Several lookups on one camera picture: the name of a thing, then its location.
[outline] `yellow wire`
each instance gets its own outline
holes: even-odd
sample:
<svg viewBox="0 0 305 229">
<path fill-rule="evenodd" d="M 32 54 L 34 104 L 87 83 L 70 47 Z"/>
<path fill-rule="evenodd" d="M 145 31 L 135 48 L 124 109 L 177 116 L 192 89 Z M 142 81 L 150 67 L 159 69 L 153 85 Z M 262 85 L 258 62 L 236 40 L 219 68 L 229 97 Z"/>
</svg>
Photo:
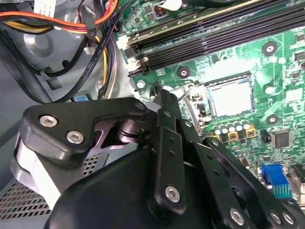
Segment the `yellow wire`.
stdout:
<svg viewBox="0 0 305 229">
<path fill-rule="evenodd" d="M 8 26 L 11 26 L 15 29 L 18 29 L 18 30 L 22 30 L 22 31 L 28 31 L 28 32 L 44 32 L 50 28 L 52 28 L 52 26 L 50 27 L 44 27 L 44 28 L 39 28 L 39 27 L 32 27 L 32 26 L 29 26 L 29 25 L 25 25 L 25 24 L 22 24 L 22 23 L 19 23 L 17 21 L 7 21 L 5 22 L 5 24 L 7 24 Z"/>
<path fill-rule="evenodd" d="M 104 80 L 103 80 L 103 85 L 105 85 L 106 79 L 107 79 L 107 70 L 108 70 L 106 49 L 103 51 L 103 59 L 104 59 Z"/>
<path fill-rule="evenodd" d="M 98 36 L 94 37 L 98 43 L 101 42 L 100 38 Z M 107 70 L 108 70 L 108 64 L 107 64 L 107 48 L 104 49 L 103 51 L 103 59 L 104 59 L 104 78 L 103 78 L 103 85 L 106 83 L 107 79 Z"/>
</svg>

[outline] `ventilation grille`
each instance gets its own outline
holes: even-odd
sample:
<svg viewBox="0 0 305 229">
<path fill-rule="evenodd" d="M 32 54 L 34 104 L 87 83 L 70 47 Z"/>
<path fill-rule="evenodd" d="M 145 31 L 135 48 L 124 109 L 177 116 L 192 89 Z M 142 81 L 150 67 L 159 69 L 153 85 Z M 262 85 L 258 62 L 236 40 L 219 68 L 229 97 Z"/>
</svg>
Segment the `ventilation grille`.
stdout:
<svg viewBox="0 0 305 229">
<path fill-rule="evenodd" d="M 84 175 L 93 172 L 99 155 L 92 156 L 84 162 Z M 33 217 L 50 214 L 44 198 L 23 184 L 16 182 L 0 198 L 0 220 Z"/>
</svg>

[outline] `motherboard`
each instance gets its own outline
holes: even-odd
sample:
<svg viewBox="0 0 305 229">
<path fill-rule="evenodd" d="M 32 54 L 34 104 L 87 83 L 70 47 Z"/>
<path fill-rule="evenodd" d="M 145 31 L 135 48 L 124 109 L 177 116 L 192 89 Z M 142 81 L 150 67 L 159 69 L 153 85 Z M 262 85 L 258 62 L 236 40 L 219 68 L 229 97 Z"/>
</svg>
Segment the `motherboard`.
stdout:
<svg viewBox="0 0 305 229">
<path fill-rule="evenodd" d="M 219 139 L 270 189 L 268 171 L 281 171 L 288 188 L 274 194 L 305 204 L 305 0 L 177 11 L 137 1 L 116 33 L 135 96 L 174 93 L 200 136 Z"/>
</svg>

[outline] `black mechanical arm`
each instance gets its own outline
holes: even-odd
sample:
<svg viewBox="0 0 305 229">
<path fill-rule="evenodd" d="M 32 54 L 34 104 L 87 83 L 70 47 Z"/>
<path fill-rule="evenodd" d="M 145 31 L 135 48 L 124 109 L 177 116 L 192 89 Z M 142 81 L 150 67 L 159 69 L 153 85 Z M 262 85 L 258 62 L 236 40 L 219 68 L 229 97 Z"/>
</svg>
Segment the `black mechanical arm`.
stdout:
<svg viewBox="0 0 305 229">
<path fill-rule="evenodd" d="M 101 148 L 138 149 L 83 176 Z M 120 98 L 25 111 L 11 165 L 52 209 L 45 229 L 304 229 L 294 199 L 276 199 L 215 138 L 202 140 L 178 100 Z"/>
</svg>

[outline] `metal screw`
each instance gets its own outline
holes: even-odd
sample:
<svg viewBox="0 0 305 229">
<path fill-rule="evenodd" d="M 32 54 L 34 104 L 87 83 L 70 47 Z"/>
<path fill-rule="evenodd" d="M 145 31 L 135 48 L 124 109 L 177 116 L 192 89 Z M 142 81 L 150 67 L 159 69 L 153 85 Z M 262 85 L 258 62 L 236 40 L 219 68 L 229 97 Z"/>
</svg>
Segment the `metal screw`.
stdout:
<svg viewBox="0 0 305 229">
<path fill-rule="evenodd" d="M 192 123 L 190 123 L 189 121 L 185 121 L 186 126 L 188 127 L 192 127 Z"/>
<path fill-rule="evenodd" d="M 180 193 L 179 191 L 173 186 L 167 186 L 165 188 L 166 197 L 174 203 L 178 203 L 180 201 Z"/>
<path fill-rule="evenodd" d="M 182 72 L 181 72 L 181 75 L 182 75 L 182 76 L 186 76 L 186 75 L 187 75 L 187 72 L 186 72 L 186 71 L 182 71 Z"/>
<path fill-rule="evenodd" d="M 67 139 L 71 143 L 80 144 L 84 141 L 84 136 L 78 131 L 70 131 L 67 134 Z"/>
<path fill-rule="evenodd" d="M 286 219 L 286 221 L 287 221 L 289 224 L 291 224 L 291 225 L 294 224 L 293 219 L 292 219 L 286 212 L 283 212 L 283 216 L 284 216 L 284 219 Z"/>
<path fill-rule="evenodd" d="M 46 127 L 54 127 L 58 124 L 58 121 L 55 117 L 50 115 L 44 115 L 39 119 L 41 125 Z"/>
<path fill-rule="evenodd" d="M 215 146 L 218 146 L 219 145 L 219 143 L 216 141 L 216 139 L 212 139 L 212 143 L 215 145 Z"/>
<path fill-rule="evenodd" d="M 238 210 L 231 208 L 230 209 L 230 215 L 232 219 L 239 225 L 242 226 L 244 224 L 244 218 L 243 216 L 239 213 Z"/>
<path fill-rule="evenodd" d="M 282 224 L 281 219 L 278 217 L 278 215 L 275 212 L 270 212 L 271 217 L 277 224 Z"/>
<path fill-rule="evenodd" d="M 145 82 L 142 80 L 139 80 L 137 82 L 137 88 L 143 89 L 145 87 Z"/>
<path fill-rule="evenodd" d="M 140 110 L 144 110 L 146 108 L 145 105 L 140 102 L 136 102 L 135 106 L 138 107 Z"/>
<path fill-rule="evenodd" d="M 169 113 L 168 111 L 164 111 L 164 114 L 169 118 L 171 117 L 171 113 Z"/>
</svg>

